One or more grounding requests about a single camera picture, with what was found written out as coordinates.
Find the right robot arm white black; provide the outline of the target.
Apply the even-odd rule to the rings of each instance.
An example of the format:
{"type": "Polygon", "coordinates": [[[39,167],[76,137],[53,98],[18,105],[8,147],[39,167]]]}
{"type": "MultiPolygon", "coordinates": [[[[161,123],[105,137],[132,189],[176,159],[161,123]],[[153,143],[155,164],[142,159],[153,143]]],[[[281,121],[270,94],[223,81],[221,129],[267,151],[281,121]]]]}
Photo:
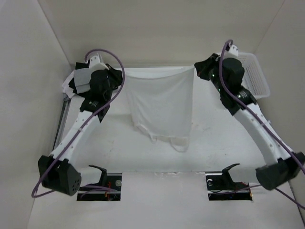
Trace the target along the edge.
{"type": "Polygon", "coordinates": [[[194,67],[199,78],[214,85],[222,105],[245,128],[262,153],[265,165],[255,170],[262,187],[276,189],[305,169],[304,153],[295,153],[280,139],[255,97],[242,86],[245,69],[238,59],[222,60],[214,53],[208,59],[196,62],[194,67]]]}

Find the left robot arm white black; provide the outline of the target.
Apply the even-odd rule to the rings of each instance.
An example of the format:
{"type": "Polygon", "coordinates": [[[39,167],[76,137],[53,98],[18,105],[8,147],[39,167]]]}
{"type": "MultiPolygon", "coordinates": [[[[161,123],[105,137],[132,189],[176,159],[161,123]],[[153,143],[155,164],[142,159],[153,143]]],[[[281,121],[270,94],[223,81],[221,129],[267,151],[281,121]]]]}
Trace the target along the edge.
{"type": "Polygon", "coordinates": [[[59,145],[48,155],[38,160],[40,179],[38,185],[73,196],[84,184],[75,162],[91,132],[102,122],[111,102],[124,85],[124,69],[116,70],[109,64],[105,69],[92,70],[89,90],[85,93],[78,116],[59,145]]]}

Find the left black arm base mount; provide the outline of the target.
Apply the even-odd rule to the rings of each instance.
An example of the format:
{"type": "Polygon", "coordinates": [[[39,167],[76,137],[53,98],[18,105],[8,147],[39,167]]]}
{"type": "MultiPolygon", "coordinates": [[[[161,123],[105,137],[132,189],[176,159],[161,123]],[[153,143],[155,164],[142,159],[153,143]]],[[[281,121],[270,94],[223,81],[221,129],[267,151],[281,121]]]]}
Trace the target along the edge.
{"type": "Polygon", "coordinates": [[[81,185],[77,192],[77,201],[120,201],[122,174],[108,173],[107,169],[89,165],[82,168],[81,185]]]}

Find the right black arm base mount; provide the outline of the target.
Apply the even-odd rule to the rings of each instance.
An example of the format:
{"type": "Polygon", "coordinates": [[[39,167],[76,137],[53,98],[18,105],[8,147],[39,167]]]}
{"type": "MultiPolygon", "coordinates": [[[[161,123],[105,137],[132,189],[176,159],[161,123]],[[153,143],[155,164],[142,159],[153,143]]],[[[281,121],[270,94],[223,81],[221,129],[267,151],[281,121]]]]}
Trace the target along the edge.
{"type": "Polygon", "coordinates": [[[222,171],[205,173],[208,199],[210,201],[253,200],[249,184],[234,182],[229,174],[229,170],[237,165],[240,164],[232,164],[222,171]]]}

